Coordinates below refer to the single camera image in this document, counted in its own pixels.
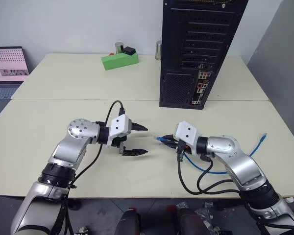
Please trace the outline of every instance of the floor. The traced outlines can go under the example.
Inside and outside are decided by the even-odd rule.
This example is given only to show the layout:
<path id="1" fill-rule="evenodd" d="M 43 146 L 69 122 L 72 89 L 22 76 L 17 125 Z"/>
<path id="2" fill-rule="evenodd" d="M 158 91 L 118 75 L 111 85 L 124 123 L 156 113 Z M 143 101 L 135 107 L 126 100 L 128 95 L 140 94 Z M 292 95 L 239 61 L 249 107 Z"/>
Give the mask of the floor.
<path id="1" fill-rule="evenodd" d="M 124 211 L 136 208 L 141 215 L 145 235 L 176 235 L 173 226 L 175 205 L 187 205 L 214 226 L 232 231 L 233 235 L 258 235 L 254 221 L 243 207 L 218 211 L 217 199 L 83 199 L 78 211 L 70 211 L 75 232 L 86 226 L 92 235 L 113 235 Z M 10 233 L 11 221 L 22 203 L 22 198 L 0 196 L 0 235 Z"/>

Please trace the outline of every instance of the green foam block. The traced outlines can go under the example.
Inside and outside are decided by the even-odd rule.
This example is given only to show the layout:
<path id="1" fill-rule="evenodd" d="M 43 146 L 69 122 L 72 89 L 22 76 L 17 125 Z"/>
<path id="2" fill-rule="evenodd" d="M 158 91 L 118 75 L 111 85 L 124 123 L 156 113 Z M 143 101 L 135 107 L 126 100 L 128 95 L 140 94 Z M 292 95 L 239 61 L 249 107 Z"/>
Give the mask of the green foam block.
<path id="1" fill-rule="evenodd" d="M 111 70 L 127 65 L 133 65 L 139 62 L 137 53 L 133 55 L 127 55 L 124 53 L 108 55 L 101 57 L 101 61 L 103 63 L 105 70 Z"/>

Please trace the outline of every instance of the black computer case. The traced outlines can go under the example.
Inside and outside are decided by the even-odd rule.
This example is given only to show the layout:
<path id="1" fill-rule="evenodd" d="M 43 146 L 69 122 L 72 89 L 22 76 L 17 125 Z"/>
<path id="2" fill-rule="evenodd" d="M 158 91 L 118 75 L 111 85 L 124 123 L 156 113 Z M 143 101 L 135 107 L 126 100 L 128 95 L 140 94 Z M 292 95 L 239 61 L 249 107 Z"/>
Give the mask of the black computer case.
<path id="1" fill-rule="evenodd" d="M 161 107 L 203 109 L 247 2 L 164 0 Z"/>

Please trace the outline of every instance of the robotic arm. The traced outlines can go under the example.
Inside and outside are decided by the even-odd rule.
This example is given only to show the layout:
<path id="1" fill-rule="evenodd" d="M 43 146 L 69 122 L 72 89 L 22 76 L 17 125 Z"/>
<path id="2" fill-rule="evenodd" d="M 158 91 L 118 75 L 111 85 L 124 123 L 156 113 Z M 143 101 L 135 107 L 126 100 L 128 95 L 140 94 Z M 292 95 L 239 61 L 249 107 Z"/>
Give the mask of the robotic arm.
<path id="1" fill-rule="evenodd" d="M 241 198 L 246 202 L 247 210 L 257 221 L 263 234 L 284 234 L 290 230 L 283 228 L 285 225 L 294 226 L 294 213 L 288 204 L 274 191 L 256 162 L 240 149 L 235 138 L 202 137 L 186 121 L 179 123 L 174 138 L 179 141 L 178 159 L 182 159 L 184 151 L 188 151 L 194 156 L 211 155 L 225 165 L 226 171 L 241 192 Z"/>
<path id="2" fill-rule="evenodd" d="M 11 226 L 12 235 L 57 235 L 67 213 L 66 201 L 70 188 L 74 188 L 75 172 L 81 163 L 88 144 L 115 146 L 126 156 L 147 153 L 144 149 L 126 150 L 123 142 L 132 130 L 147 130 L 132 123 L 121 112 L 111 121 L 90 122 L 85 119 L 72 121 L 64 139 L 57 145 L 37 182 L 34 182 L 17 211 Z"/>

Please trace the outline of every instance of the computer case ventilation grille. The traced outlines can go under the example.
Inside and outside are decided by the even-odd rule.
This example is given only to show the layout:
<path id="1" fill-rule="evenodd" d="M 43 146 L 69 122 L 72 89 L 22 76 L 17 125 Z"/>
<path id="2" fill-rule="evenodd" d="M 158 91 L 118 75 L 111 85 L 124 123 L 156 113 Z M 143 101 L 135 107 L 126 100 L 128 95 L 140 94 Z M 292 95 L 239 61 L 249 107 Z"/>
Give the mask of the computer case ventilation grille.
<path id="1" fill-rule="evenodd" d="M 202 109 L 248 0 L 164 0 L 160 106 Z"/>

